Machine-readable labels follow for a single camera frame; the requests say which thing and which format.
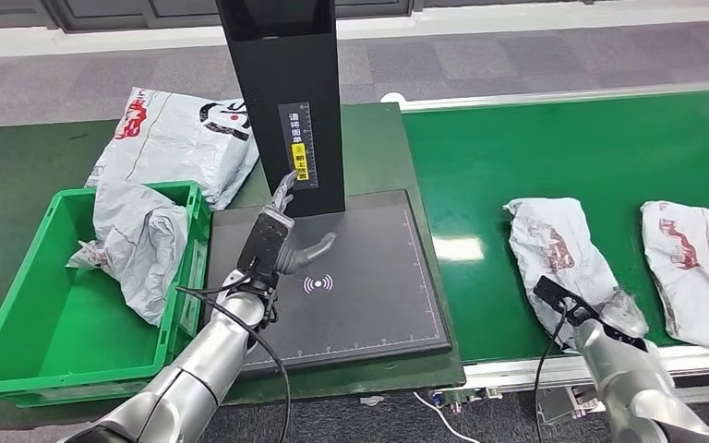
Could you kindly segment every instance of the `green plastic crate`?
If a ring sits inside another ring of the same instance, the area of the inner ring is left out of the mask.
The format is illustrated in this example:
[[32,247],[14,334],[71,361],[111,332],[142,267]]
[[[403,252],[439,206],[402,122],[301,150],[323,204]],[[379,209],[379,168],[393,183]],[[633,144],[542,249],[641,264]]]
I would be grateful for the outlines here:
[[53,197],[0,309],[0,398],[31,407],[127,397],[197,333],[199,301],[174,290],[205,278],[210,208],[195,182],[149,185],[188,211],[188,244],[160,327],[126,305],[100,269],[68,269],[91,240],[94,189]]

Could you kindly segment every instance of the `robotic arm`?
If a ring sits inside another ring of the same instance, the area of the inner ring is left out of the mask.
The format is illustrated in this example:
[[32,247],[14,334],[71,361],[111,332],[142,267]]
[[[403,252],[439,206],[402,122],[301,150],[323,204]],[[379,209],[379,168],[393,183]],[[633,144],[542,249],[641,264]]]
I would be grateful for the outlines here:
[[[295,250],[286,240],[294,221],[283,213],[294,172],[285,176],[262,208],[237,268],[215,290],[216,303],[259,333],[276,321],[279,274],[290,274],[327,252],[328,233],[311,247]],[[675,383],[653,343],[622,318],[600,314],[580,296],[542,277],[535,294],[575,327],[599,399],[606,405],[618,443],[709,442],[709,427],[675,396]],[[141,392],[68,443],[193,442],[201,436],[240,373],[256,341],[221,312]]]
[[534,293],[562,315],[566,312],[564,319],[575,328],[577,350],[607,407],[614,441],[709,442],[709,427],[675,396],[675,382],[652,342],[631,336],[622,322],[605,318],[547,277]]
[[[290,274],[327,252],[335,239],[328,233],[306,249],[285,244],[294,221],[283,212],[292,201],[292,172],[285,176],[270,204],[262,208],[234,269],[216,303],[256,332],[276,321],[279,273]],[[69,443],[194,442],[222,404],[256,346],[249,333],[221,312],[184,351],[142,391]]]

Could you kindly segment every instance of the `warning sticker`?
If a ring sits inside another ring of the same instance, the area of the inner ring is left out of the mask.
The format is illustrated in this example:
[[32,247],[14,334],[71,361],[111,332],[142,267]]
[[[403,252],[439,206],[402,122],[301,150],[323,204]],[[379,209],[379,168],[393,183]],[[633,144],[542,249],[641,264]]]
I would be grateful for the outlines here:
[[297,180],[308,180],[308,164],[306,163],[306,144],[292,144],[292,160],[294,169],[297,171]]

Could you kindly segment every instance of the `crumpled plastic bag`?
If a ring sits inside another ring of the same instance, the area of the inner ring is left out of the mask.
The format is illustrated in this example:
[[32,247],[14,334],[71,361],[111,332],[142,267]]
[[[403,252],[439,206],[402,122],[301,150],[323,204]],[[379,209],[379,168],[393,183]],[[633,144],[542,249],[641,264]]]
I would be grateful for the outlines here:
[[101,181],[194,180],[213,210],[230,204],[259,151],[242,99],[133,88],[86,187]]
[[186,249],[186,209],[143,185],[100,182],[93,227],[96,239],[80,242],[66,265],[102,269],[121,283],[126,304],[158,327]]
[[[619,289],[607,261],[591,243],[591,234],[580,201],[574,198],[516,198],[504,209],[512,215],[510,247],[517,258],[526,298],[548,335],[561,314],[534,294],[543,275],[580,295],[597,312],[607,313],[615,324],[642,336],[648,330],[643,313],[632,297]],[[575,352],[574,329],[561,327],[556,343],[564,352]]]
[[648,201],[640,210],[667,334],[709,346],[709,209]]

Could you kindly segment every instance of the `silver robot arm segment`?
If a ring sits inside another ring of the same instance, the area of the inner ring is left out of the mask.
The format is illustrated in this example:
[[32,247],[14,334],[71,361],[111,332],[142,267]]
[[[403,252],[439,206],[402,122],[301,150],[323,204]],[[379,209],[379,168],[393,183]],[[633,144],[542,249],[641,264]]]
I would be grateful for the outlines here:
[[708,425],[676,397],[652,342],[643,340],[643,350],[615,340],[595,319],[575,330],[575,340],[607,407],[614,441],[709,442]]
[[614,441],[709,442],[708,425],[676,396],[656,346],[634,333],[640,328],[624,328],[630,322],[617,316],[600,316],[579,295],[544,276],[534,294],[574,327],[577,351],[607,408]]
[[[222,293],[217,300],[256,327],[265,305],[253,293]],[[214,312],[210,323],[140,393],[66,442],[194,442],[240,374],[248,333]]]

